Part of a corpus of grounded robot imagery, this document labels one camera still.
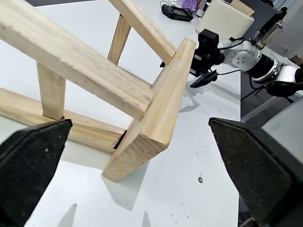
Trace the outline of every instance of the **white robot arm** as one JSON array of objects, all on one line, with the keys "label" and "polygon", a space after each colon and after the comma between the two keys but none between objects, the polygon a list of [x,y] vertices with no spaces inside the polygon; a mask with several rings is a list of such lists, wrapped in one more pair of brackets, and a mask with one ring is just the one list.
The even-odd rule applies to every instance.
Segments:
[{"label": "white robot arm", "polygon": [[199,34],[190,72],[200,76],[191,87],[200,87],[217,79],[218,73],[208,72],[213,65],[228,64],[247,73],[256,83],[265,86],[273,96],[289,97],[303,89],[303,70],[283,65],[277,59],[261,53],[244,39],[223,40],[209,30]]}]

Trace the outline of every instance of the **purple object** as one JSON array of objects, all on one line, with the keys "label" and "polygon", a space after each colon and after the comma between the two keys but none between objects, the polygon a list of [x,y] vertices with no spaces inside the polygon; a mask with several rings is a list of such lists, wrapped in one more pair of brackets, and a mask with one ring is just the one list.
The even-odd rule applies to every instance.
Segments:
[{"label": "purple object", "polygon": [[182,4],[182,8],[195,12],[195,10],[197,8],[197,1],[196,0],[184,0],[184,2]]}]

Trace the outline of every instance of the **gray floor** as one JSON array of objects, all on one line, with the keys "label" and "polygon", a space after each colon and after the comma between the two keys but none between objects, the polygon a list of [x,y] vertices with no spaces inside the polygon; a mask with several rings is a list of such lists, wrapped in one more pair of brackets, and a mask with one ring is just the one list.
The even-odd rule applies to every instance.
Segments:
[{"label": "gray floor", "polygon": [[[27,0],[33,6],[42,6],[42,5],[51,5],[51,4],[60,4],[60,3],[69,3],[69,2],[77,2],[77,1],[88,1],[88,0]],[[249,78],[246,74],[241,75],[241,97],[248,94],[252,89],[249,85]],[[246,115],[250,111],[254,110],[262,103],[270,99],[271,96],[266,93],[265,90],[261,91],[258,95],[251,95],[247,99],[241,102],[241,116]],[[247,121],[249,124],[256,125],[258,127],[263,126],[269,119],[275,116],[278,112],[283,110],[289,106],[289,102],[287,100],[281,100],[253,117],[251,120]]]},{"label": "gray floor", "polygon": [[[244,97],[246,94],[251,92],[252,89],[250,88],[249,84],[249,77],[242,73],[241,74],[241,97]],[[257,95],[251,95],[250,97],[244,99],[241,102],[241,117],[248,114],[250,111],[254,110],[267,100],[269,100],[272,96],[269,95],[265,90],[262,90]],[[277,113],[288,107],[290,103],[286,99],[282,99],[278,101],[274,105],[272,105],[267,110],[261,112],[260,114],[256,115],[247,123],[256,125],[258,127],[262,127],[267,121],[269,121],[272,117],[274,117]]]}]

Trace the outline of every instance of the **desk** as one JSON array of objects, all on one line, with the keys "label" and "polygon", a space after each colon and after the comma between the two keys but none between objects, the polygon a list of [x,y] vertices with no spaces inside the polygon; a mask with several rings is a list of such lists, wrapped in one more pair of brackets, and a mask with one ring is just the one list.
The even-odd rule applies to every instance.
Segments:
[{"label": "desk", "polygon": [[[157,1],[138,2],[176,46],[185,37],[197,39],[194,22],[166,18]],[[108,1],[39,10],[107,56],[118,20]],[[3,42],[0,49],[1,86],[39,100],[35,61]],[[132,29],[119,65],[152,83],[160,63]],[[218,71],[227,69],[223,66]],[[123,128],[131,120],[70,82],[65,108]],[[119,183],[101,178],[109,154],[67,141],[56,174],[26,227],[55,227],[73,204],[77,204],[73,227],[236,227],[238,192],[221,161],[209,117],[240,119],[240,74],[222,76],[205,88],[187,88],[169,148]],[[1,141],[24,127],[2,117],[0,125]]]}]

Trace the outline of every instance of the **wooden stool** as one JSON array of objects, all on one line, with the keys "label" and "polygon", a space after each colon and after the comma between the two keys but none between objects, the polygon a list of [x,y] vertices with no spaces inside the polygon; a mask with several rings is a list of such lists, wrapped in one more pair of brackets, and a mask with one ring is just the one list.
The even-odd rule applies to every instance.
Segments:
[{"label": "wooden stool", "polygon": [[[0,38],[37,61],[42,100],[0,88],[0,115],[27,125],[71,118],[71,140],[114,152],[102,175],[117,182],[168,147],[196,43],[176,50],[133,0],[109,1],[120,16],[108,60],[24,0],[0,1]],[[152,85],[117,66],[131,27],[166,63]],[[129,128],[64,110],[66,79],[132,116]]]}]

